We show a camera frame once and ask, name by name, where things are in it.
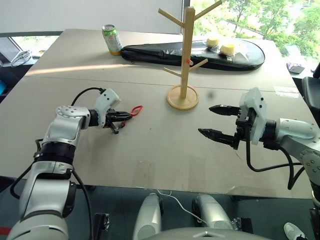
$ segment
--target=table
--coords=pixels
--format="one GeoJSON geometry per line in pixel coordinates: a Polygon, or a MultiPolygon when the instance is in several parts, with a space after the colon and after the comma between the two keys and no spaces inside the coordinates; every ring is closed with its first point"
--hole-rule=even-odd
{"type": "MultiPolygon", "coordinates": [[[[77,35],[78,31],[65,32],[70,38],[71,33],[77,35]]],[[[151,33],[146,34],[146,39],[151,41],[149,35],[151,33]]],[[[252,172],[245,163],[244,142],[235,151],[198,132],[198,128],[213,128],[233,135],[236,130],[235,117],[217,115],[208,108],[217,104],[238,106],[241,94],[247,91],[247,87],[249,89],[254,85],[246,83],[247,87],[235,89],[239,84],[236,84],[234,73],[214,71],[209,75],[209,69],[198,69],[191,79],[192,84],[198,83],[199,104],[190,111],[177,111],[169,106],[165,98],[177,79],[169,80],[171,75],[162,71],[161,66],[124,65],[124,62],[121,63],[123,59],[98,53],[98,49],[93,51],[91,58],[87,51],[87,56],[82,59],[72,56],[68,51],[60,52],[66,62],[59,63],[55,56],[58,54],[58,46],[68,42],[63,41],[64,36],[43,55],[0,104],[0,176],[17,177],[32,162],[36,150],[34,140],[44,136],[55,117],[56,107],[70,104],[74,96],[85,88],[103,87],[112,88],[122,99],[117,110],[130,111],[137,105],[143,105],[143,109],[136,118],[128,121],[118,135],[112,134],[110,129],[94,127],[81,132],[74,166],[85,184],[311,198],[311,187],[305,173],[293,190],[289,191],[289,169],[252,172]],[[104,63],[106,67],[35,73],[44,69],[62,68],[63,65],[66,68],[75,67],[81,61],[81,66],[100,66],[104,63]],[[218,77],[229,82],[219,83],[218,77]],[[156,79],[162,79],[162,82],[157,82],[156,79]],[[232,82],[236,86],[227,89],[232,82]]],[[[255,71],[242,74],[257,75],[255,71]]],[[[297,118],[315,123],[301,97],[281,97],[271,90],[269,83],[261,84],[264,89],[262,95],[268,104],[267,118],[297,118]]],[[[292,85],[289,81],[283,81],[282,84],[292,85]]],[[[97,96],[95,92],[88,92],[78,99],[77,105],[91,108],[97,96]]],[[[252,146],[251,159],[257,168],[286,162],[285,156],[279,151],[264,149],[261,144],[252,146]]]]}
{"type": "MultiPolygon", "coordinates": [[[[124,31],[119,35],[123,46],[182,41],[182,35],[176,34],[124,31]]],[[[250,41],[258,44],[264,51],[265,62],[260,68],[254,71],[200,68],[190,73],[189,84],[194,87],[243,90],[256,86],[262,91],[275,91],[274,86],[296,87],[275,43],[268,40],[250,41]]],[[[178,66],[145,62],[132,64],[122,57],[111,56],[108,53],[100,31],[68,29],[31,68],[27,76],[158,85],[179,84],[178,77],[159,71],[163,67],[180,71],[178,66]]]]}

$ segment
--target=window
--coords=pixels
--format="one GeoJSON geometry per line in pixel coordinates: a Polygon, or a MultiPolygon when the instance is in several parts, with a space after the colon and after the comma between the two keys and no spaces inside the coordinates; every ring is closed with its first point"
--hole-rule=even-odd
{"type": "MultiPolygon", "coordinates": [[[[212,0],[191,0],[196,14],[212,0]]],[[[308,65],[320,61],[320,0],[225,0],[194,23],[195,36],[218,33],[272,40],[282,56],[308,65]]]]}
{"type": "Polygon", "coordinates": [[[31,50],[33,57],[41,57],[58,37],[59,36],[13,36],[12,39],[23,51],[31,50]]]}

